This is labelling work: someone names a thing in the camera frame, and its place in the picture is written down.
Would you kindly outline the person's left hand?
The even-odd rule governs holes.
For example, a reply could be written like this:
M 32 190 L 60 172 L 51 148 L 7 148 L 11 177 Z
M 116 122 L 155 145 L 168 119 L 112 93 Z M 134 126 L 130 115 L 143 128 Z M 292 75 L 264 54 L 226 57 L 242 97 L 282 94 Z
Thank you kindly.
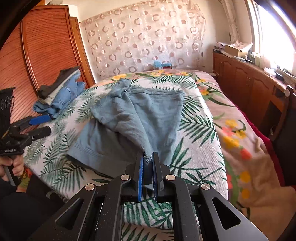
M 24 160 L 23 155 L 17 155 L 14 157 L 14 159 L 7 157 L 7 156 L 1 156 L 0 160 L 1 165 L 1 179 L 8 182 L 9 178 L 7 174 L 5 173 L 4 166 L 13 166 L 12 172 L 13 175 L 16 177 L 20 177 L 24 172 Z

